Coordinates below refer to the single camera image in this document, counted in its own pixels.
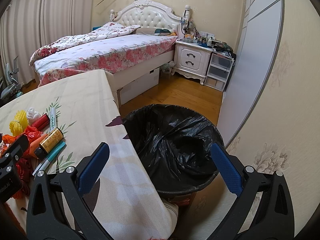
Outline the teal white packet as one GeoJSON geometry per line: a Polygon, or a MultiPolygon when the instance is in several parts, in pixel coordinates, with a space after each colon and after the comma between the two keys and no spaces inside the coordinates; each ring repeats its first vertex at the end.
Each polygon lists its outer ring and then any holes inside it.
{"type": "Polygon", "coordinates": [[[32,175],[35,177],[39,171],[45,171],[65,146],[66,143],[63,140],[60,141],[43,159],[43,161],[39,163],[32,175]]]}

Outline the yellow film canister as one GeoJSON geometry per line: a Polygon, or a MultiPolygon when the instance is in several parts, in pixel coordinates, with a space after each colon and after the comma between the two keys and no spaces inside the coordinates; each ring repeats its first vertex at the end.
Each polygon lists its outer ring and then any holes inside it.
{"type": "Polygon", "coordinates": [[[55,128],[39,143],[34,154],[39,160],[44,159],[62,139],[63,132],[58,127],[55,128]]]}

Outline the yellow foam net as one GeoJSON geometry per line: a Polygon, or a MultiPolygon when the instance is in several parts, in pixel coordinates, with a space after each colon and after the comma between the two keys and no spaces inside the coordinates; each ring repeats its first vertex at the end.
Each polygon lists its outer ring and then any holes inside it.
{"type": "Polygon", "coordinates": [[[22,134],[27,126],[28,119],[25,110],[18,111],[14,116],[14,119],[9,124],[10,131],[14,137],[22,134]]]}

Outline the red plastic bag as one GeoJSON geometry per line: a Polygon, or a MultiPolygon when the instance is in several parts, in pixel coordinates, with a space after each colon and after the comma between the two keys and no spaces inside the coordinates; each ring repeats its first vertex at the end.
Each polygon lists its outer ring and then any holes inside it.
{"type": "MultiPolygon", "coordinates": [[[[33,126],[27,126],[22,134],[28,137],[29,146],[16,164],[18,176],[22,181],[23,187],[13,195],[14,199],[22,199],[30,195],[29,183],[31,172],[33,171],[33,167],[31,164],[30,147],[31,143],[39,139],[42,135],[41,132],[33,126]]],[[[4,156],[4,152],[17,138],[18,136],[14,137],[8,134],[1,134],[1,157],[4,156]]]]}

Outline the red cylinder tube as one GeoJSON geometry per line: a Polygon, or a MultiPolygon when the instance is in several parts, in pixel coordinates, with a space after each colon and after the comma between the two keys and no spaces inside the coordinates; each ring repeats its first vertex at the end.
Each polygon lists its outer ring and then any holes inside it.
{"type": "Polygon", "coordinates": [[[31,125],[32,127],[35,127],[38,131],[43,130],[46,128],[50,123],[50,118],[47,113],[42,115],[39,119],[37,119],[33,124],[31,125]]]}

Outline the white green tube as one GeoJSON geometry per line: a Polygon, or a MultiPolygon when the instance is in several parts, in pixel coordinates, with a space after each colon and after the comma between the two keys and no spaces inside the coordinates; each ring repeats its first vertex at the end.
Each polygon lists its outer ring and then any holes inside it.
{"type": "Polygon", "coordinates": [[[56,120],[56,108],[52,107],[49,113],[49,131],[52,132],[57,128],[57,120],[56,120]]]}

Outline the grey office chair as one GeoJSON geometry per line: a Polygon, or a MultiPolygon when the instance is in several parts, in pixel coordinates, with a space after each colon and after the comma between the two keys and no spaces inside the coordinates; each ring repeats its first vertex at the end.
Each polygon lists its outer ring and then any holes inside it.
{"type": "Polygon", "coordinates": [[[5,80],[8,85],[1,91],[1,102],[3,103],[8,103],[23,95],[23,92],[21,91],[22,85],[18,81],[19,68],[17,66],[17,59],[18,56],[13,60],[13,70],[10,70],[9,63],[5,66],[5,80]]]}

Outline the black bin with bag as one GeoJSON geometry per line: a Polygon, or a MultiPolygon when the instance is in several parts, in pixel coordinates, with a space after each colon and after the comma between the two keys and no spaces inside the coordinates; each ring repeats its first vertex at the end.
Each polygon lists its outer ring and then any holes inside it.
{"type": "Polygon", "coordinates": [[[178,206],[190,205],[218,170],[211,158],[216,126],[202,114],[178,105],[152,104],[123,118],[133,147],[159,196],[178,206]]]}

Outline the white sliding wardrobe door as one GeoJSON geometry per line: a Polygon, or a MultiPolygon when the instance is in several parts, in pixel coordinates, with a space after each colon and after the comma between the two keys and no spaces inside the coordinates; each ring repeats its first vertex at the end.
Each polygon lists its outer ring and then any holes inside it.
{"type": "Polygon", "coordinates": [[[283,26],[283,0],[246,0],[232,77],[217,128],[229,145],[253,111],[270,75],[283,26]]]}

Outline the white under-bed box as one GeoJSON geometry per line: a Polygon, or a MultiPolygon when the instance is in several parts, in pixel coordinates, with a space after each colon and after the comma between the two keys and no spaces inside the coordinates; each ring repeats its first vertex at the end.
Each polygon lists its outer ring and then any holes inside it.
{"type": "Polygon", "coordinates": [[[119,91],[120,104],[123,105],[129,102],[152,87],[155,87],[158,83],[159,68],[156,68],[124,86],[119,91]]]}

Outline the clear plastic drawer unit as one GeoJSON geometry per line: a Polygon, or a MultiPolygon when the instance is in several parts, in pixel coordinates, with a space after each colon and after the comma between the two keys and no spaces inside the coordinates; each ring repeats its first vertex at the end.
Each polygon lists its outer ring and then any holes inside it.
{"type": "Polygon", "coordinates": [[[213,51],[210,56],[204,85],[223,92],[234,66],[230,53],[213,51]]]}

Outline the white nightstand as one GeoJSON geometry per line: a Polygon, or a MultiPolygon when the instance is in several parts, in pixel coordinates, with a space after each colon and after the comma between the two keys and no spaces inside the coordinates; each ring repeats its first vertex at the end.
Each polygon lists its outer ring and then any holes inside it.
{"type": "Polygon", "coordinates": [[[207,76],[213,50],[195,43],[176,41],[172,74],[178,73],[187,79],[198,79],[201,85],[207,76]]]}

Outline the beige curtain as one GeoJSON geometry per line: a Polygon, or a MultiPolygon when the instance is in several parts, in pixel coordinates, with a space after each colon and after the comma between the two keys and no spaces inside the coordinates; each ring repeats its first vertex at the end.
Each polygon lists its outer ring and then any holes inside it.
{"type": "Polygon", "coordinates": [[[18,80],[35,78],[33,52],[61,37],[88,33],[93,0],[11,0],[1,17],[1,67],[17,61],[18,80]]]}

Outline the floral quilt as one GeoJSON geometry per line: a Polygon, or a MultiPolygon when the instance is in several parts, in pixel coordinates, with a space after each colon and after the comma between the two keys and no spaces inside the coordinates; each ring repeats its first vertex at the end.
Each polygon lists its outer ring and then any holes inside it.
{"type": "Polygon", "coordinates": [[[72,48],[89,42],[129,35],[140,28],[138,24],[123,26],[120,23],[108,22],[102,27],[87,34],[64,36],[53,43],[42,46],[32,54],[29,66],[32,67],[37,60],[53,55],[59,51],[72,48]]]}

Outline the white bed with headboard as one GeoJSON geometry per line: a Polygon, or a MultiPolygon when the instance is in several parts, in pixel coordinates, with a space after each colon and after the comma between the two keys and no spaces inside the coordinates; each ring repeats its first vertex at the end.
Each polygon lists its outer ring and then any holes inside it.
{"type": "Polygon", "coordinates": [[[110,21],[127,27],[141,27],[129,35],[81,44],[37,60],[31,67],[39,77],[40,85],[87,71],[102,69],[118,80],[116,88],[141,77],[141,69],[129,72],[138,64],[155,60],[149,66],[156,68],[172,60],[174,45],[182,36],[180,16],[152,0],[136,0],[118,13],[110,13],[110,21]]]}

